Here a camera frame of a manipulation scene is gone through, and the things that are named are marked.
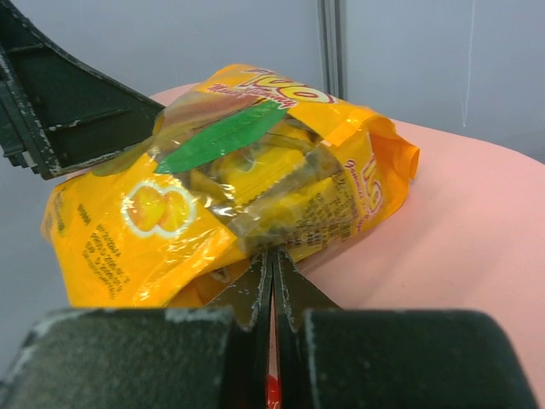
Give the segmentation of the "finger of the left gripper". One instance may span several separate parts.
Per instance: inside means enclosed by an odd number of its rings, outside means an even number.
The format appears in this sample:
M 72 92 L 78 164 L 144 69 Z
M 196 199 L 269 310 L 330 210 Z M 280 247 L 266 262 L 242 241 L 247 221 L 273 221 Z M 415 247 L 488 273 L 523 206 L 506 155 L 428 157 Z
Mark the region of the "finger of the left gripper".
M 144 141 L 163 105 L 86 65 L 1 3 L 1 149 L 50 180 Z

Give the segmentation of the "red candy bag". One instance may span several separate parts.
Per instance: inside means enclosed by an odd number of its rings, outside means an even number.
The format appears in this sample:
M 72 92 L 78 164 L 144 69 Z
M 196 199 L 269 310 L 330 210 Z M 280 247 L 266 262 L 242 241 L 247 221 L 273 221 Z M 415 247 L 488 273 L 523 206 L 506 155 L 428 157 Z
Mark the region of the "red candy bag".
M 281 408 L 281 391 L 278 379 L 271 375 L 267 375 L 267 409 Z

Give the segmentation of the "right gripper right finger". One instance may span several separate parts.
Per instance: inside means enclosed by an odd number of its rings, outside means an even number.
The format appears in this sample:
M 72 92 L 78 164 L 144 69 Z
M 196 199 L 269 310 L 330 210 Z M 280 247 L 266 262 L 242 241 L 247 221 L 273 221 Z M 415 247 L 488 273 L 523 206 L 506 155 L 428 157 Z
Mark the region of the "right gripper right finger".
M 348 310 L 272 251 L 284 408 L 535 408 L 503 329 L 460 309 Z

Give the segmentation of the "orange candy bag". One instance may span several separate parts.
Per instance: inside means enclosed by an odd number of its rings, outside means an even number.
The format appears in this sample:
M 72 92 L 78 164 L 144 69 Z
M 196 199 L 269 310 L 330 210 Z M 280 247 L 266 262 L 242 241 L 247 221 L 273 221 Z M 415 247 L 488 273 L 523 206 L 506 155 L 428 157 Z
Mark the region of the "orange candy bag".
M 73 307 L 201 307 L 261 251 L 301 261 L 383 222 L 419 153 L 367 107 L 227 66 L 145 141 L 56 187 L 41 229 Z

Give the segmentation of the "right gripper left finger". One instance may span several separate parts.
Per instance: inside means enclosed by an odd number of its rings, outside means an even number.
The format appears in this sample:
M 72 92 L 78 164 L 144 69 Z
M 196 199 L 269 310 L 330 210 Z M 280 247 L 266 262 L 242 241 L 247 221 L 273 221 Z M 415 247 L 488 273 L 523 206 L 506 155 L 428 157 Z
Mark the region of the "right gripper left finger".
M 266 255 L 204 308 L 64 309 L 30 330 L 4 408 L 263 408 L 272 273 Z

